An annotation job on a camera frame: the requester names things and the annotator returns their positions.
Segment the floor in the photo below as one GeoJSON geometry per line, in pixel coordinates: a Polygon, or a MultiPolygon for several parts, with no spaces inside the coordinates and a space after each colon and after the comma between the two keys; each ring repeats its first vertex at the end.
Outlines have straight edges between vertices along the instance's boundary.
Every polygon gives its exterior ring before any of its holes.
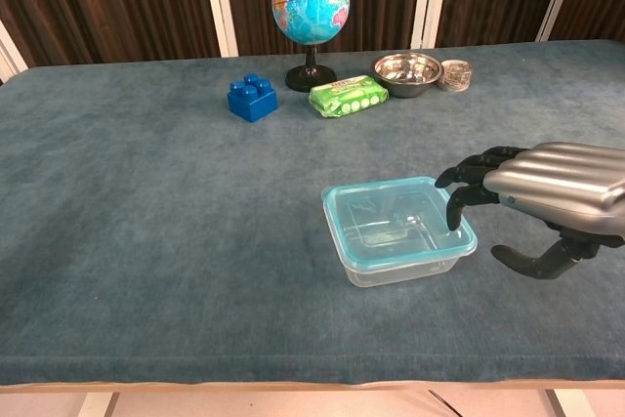
{"type": "MultiPolygon", "coordinates": [[[[435,391],[463,417],[560,417],[546,395],[529,390],[435,391]]],[[[75,417],[85,395],[0,395],[2,417],[75,417]]],[[[586,391],[597,417],[625,415],[625,391],[586,391]]],[[[112,417],[454,417],[427,391],[128,393],[112,417]]]]}

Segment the black globe base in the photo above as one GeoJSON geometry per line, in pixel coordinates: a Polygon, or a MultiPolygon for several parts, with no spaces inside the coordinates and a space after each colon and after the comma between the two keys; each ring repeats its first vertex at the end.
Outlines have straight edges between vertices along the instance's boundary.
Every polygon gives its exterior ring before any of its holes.
{"type": "Polygon", "coordinates": [[[286,72],[286,86],[296,92],[309,92],[312,87],[336,82],[336,73],[330,67],[317,65],[316,46],[306,47],[306,65],[298,65],[286,72]]]}

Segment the clear plastic container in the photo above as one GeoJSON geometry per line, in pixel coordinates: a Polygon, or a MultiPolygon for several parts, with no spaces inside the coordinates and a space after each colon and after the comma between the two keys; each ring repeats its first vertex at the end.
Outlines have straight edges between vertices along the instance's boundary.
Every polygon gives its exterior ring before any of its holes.
{"type": "Polygon", "coordinates": [[[323,209],[350,281],[371,287],[443,273],[478,240],[463,217],[447,228],[449,193],[429,177],[341,186],[323,192],[323,209]]]}

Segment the robotic hand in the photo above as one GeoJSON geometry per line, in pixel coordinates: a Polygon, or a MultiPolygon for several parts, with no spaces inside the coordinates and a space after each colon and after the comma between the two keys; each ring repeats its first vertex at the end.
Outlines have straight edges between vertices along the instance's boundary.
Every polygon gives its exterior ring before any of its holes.
{"type": "Polygon", "coordinates": [[[447,204],[447,225],[457,229],[465,206],[501,203],[536,217],[560,233],[539,258],[508,246],[492,255],[510,269],[554,279],[600,246],[625,244],[625,149],[548,143],[534,148],[496,146],[469,156],[437,179],[457,188],[447,204]]]}

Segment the green package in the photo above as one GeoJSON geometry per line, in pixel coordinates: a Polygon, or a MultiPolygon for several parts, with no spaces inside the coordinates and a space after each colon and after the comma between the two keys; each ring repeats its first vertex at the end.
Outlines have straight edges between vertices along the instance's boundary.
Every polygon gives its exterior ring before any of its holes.
{"type": "Polygon", "coordinates": [[[323,117],[341,117],[384,102],[389,92],[368,75],[313,87],[309,101],[323,117]]]}

